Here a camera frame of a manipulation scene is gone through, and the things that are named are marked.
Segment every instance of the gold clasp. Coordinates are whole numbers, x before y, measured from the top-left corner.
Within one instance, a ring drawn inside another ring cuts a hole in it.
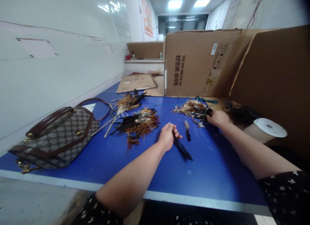
[[[26,173],[32,172],[32,171],[37,170],[37,169],[40,168],[38,166],[34,167],[34,168],[31,168],[29,162],[22,161],[21,159],[17,159],[16,163],[18,164],[18,167],[20,167],[22,169],[22,171],[20,172],[21,174],[26,174]]]
[[[30,141],[33,141],[34,139],[33,138],[27,138],[24,140],[24,142],[30,142]]]
[[[77,130],[77,131],[75,132],[75,134],[78,135],[78,136],[82,136],[82,135],[83,135],[83,132]]]

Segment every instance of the blue tabletop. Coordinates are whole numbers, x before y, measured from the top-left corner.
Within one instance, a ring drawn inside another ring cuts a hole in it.
[[[118,83],[96,97],[105,101],[121,98],[121,94],[116,94],[117,86]],[[255,178],[240,161],[229,142],[219,134],[218,129],[210,124],[207,124],[206,128],[197,128],[191,118],[171,112],[174,106],[169,105],[184,103],[186,100],[187,98],[146,97],[140,108],[127,112],[130,115],[142,107],[155,108],[161,122],[158,129],[146,136],[144,141],[141,139],[139,145],[133,145],[130,151],[127,151],[125,134],[120,136],[114,134],[104,138],[107,126],[89,141],[69,167],[40,169],[28,174],[105,184],[154,144],[166,123],[176,124],[180,134],[185,137],[183,123],[187,120],[190,124],[191,142],[184,138],[182,143],[193,161],[185,162],[177,148],[173,146],[163,156],[148,190],[265,206],[263,194]],[[107,108],[107,105],[96,102],[93,110],[95,117],[102,117]],[[106,117],[99,123],[102,126],[110,119]],[[16,156],[9,153],[2,156],[0,169],[19,172],[15,159]]]

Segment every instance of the blue table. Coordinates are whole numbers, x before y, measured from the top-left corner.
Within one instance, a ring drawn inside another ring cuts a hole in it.
[[[105,101],[119,99],[118,83],[100,93]],[[270,215],[263,194],[251,172],[243,165],[227,140],[212,125],[197,128],[191,118],[173,114],[174,106],[154,106],[155,104],[177,105],[187,98],[147,97],[143,107],[155,108],[160,118],[160,128],[149,134],[139,145],[127,151],[127,136],[114,134],[104,138],[108,127],[95,135],[76,160],[65,169],[40,169],[25,175],[15,164],[16,157],[5,154],[0,158],[0,176],[23,179],[45,184],[59,185],[85,190],[98,190],[124,166],[154,144],[160,129],[166,123],[177,125],[185,136],[184,121],[190,124],[191,142],[183,139],[183,144],[194,161],[185,162],[173,146],[162,158],[158,169],[144,195],[146,199],[163,200],[174,203],[203,206],[224,210],[243,211],[260,215]],[[96,102],[93,113],[100,118],[107,111],[107,105]],[[110,117],[100,121],[105,124]]]

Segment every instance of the table edge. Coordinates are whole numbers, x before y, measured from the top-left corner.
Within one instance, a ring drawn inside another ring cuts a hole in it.
[[[20,172],[8,171],[0,169],[0,177],[16,179],[16,180],[25,180],[35,183],[44,183],[49,185],[68,187],[73,189],[81,189],[88,191],[97,191],[103,185],[91,182],[83,182],[77,180],[69,180],[63,178],[47,177],[34,174],[21,174]],[[143,196],[144,199],[151,199],[156,201],[166,201],[178,204],[185,204],[191,206],[200,206],[206,208],[220,209],[220,210],[229,210],[236,212],[246,212],[251,214],[271,216],[271,213],[267,206],[255,205],[249,203],[240,203],[232,202],[225,200],[217,199],[207,199],[179,194],[163,193],[156,191],[146,191]]]

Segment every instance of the green string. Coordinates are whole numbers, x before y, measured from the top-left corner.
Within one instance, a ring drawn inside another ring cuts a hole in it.
[[[218,101],[217,100],[205,100],[205,99],[202,99],[201,97],[195,97],[195,99],[197,99],[198,101],[204,101],[204,102],[209,102],[209,103],[212,103],[212,104],[217,104]]]

